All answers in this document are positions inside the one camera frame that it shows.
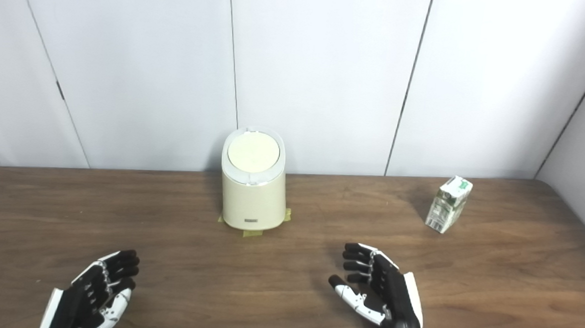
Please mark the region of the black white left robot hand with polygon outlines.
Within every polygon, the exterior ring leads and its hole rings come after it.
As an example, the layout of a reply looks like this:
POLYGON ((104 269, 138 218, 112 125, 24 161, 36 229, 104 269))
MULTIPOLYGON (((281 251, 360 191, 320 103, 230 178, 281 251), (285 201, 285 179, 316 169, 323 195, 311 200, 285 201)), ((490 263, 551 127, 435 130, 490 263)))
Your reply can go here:
POLYGON ((53 289, 39 328, 114 328, 132 298, 139 263, 134 250, 93 261, 68 289, 53 289))

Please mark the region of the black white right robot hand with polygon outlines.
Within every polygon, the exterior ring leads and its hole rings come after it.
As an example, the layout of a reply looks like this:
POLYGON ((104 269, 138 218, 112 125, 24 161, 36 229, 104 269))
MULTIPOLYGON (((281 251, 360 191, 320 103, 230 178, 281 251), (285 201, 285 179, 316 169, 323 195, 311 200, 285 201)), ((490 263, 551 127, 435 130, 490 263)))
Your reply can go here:
POLYGON ((343 247, 346 279, 331 275, 328 282, 336 294, 360 317, 378 328, 424 328, 419 290, 412 272, 403 273, 385 253, 362 243, 343 247), (382 302, 379 309, 367 307, 367 294, 352 284, 369 287, 382 302))

